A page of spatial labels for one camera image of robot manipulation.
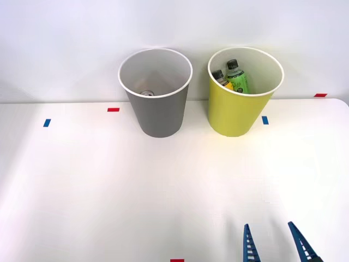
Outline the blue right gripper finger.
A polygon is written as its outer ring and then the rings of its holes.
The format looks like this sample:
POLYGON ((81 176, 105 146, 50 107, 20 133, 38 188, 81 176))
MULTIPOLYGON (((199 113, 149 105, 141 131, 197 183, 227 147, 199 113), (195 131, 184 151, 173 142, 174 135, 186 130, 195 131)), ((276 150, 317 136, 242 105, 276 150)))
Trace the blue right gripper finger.
POLYGON ((243 262, 260 262, 257 248, 248 224, 244 225, 243 231, 243 262))
POLYGON ((301 262, 322 262, 322 259, 311 245, 308 243, 303 234, 295 226, 293 222, 288 222, 289 229, 291 231, 293 240, 296 244, 297 252, 301 262))

